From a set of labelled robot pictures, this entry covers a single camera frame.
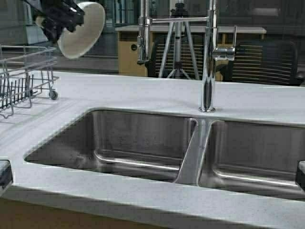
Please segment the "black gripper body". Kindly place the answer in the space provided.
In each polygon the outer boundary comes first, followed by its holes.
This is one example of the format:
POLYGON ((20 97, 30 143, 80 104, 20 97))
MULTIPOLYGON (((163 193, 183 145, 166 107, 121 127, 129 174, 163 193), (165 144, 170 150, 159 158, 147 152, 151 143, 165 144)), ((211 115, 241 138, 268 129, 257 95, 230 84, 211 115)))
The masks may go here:
POLYGON ((48 41, 57 43, 64 30, 75 32, 84 24, 85 12, 73 0, 26 0, 34 9, 33 20, 48 41))

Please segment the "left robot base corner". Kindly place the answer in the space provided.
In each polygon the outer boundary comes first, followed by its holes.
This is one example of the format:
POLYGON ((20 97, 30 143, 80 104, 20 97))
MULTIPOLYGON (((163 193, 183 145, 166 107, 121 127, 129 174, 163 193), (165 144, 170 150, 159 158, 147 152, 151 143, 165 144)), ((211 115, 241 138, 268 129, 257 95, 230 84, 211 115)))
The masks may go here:
POLYGON ((13 173, 11 164, 8 160, 0 161, 0 196, 2 196, 6 190, 13 183, 13 173))

